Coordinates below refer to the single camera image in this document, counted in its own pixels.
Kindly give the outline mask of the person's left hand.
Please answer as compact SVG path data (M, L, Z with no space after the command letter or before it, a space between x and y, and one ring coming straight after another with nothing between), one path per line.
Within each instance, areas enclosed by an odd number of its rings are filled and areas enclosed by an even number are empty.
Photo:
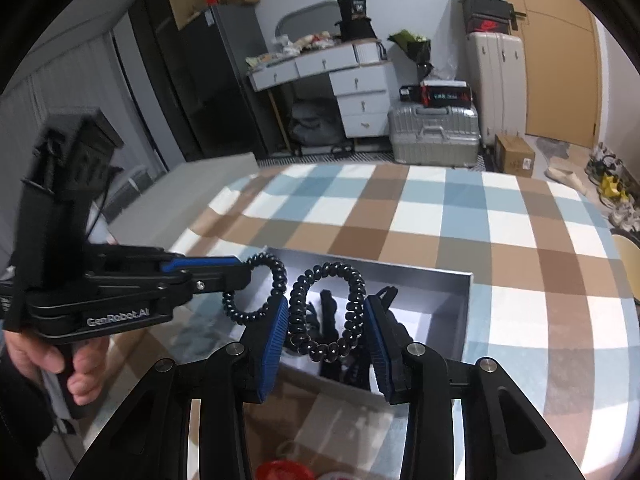
M57 348L31 332L5 330L6 350L16 369L37 386L42 385L42 372L61 374L65 361ZM107 350L110 338L99 337L81 344L74 353L73 374L67 388L77 405L92 403L100 395L106 377Z

